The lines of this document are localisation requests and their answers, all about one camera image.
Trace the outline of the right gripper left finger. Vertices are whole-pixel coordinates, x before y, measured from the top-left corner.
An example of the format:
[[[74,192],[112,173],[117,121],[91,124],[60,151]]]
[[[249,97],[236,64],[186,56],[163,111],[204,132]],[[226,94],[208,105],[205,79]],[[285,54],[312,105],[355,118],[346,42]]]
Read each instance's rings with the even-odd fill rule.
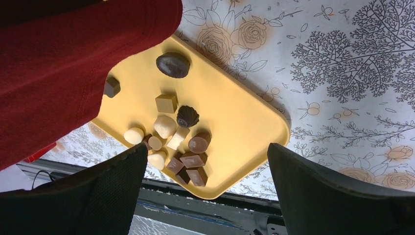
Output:
[[[126,235],[134,216],[148,150],[117,156],[32,190],[0,195],[3,235]]]

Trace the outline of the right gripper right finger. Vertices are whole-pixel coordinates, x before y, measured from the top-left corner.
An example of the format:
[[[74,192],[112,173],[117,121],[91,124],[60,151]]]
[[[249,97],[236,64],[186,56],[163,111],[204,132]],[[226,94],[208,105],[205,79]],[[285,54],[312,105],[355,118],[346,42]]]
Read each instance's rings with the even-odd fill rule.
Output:
[[[414,193],[345,176],[277,143],[267,157],[288,234],[414,234]]]

